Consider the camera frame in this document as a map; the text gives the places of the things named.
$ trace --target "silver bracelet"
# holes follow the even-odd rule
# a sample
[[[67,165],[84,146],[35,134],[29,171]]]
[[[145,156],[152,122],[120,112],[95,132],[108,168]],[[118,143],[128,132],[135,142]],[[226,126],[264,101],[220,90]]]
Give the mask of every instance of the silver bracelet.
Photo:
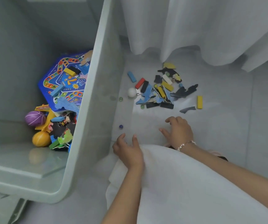
[[[180,147],[178,147],[178,149],[177,149],[177,150],[178,150],[178,151],[180,151],[180,150],[181,150],[181,148],[182,148],[182,147],[184,147],[184,146],[185,146],[186,144],[188,144],[188,143],[193,143],[193,144],[196,144],[196,143],[195,143],[195,141],[188,141],[188,142],[186,142],[186,143],[184,143],[184,144],[181,144],[181,146],[180,146]]]

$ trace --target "gray plastic bin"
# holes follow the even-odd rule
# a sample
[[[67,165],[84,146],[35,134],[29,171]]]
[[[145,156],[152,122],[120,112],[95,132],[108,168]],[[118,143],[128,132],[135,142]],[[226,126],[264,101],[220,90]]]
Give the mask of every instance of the gray plastic bin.
[[[18,5],[0,0],[0,193],[56,203],[71,189],[73,177],[108,153],[124,69],[113,8],[113,0],[104,1],[68,154],[34,148],[35,132],[24,122],[27,112],[46,103],[37,82],[62,51],[52,40],[56,34],[45,34]]]

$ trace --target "white blanket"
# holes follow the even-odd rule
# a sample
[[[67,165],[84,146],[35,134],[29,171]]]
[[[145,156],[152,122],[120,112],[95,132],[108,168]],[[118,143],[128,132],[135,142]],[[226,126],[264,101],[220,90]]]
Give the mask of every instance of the white blanket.
[[[268,223],[268,209],[204,164],[158,145],[141,145],[145,171],[137,223]],[[110,207],[127,168],[118,160],[106,191]]]

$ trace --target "white curtain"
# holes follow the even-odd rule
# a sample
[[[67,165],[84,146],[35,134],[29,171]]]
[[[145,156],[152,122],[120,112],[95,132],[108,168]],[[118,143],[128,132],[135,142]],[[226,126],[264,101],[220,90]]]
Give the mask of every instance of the white curtain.
[[[248,56],[251,71],[268,60],[268,0],[121,0],[134,54],[198,45],[211,65]]]

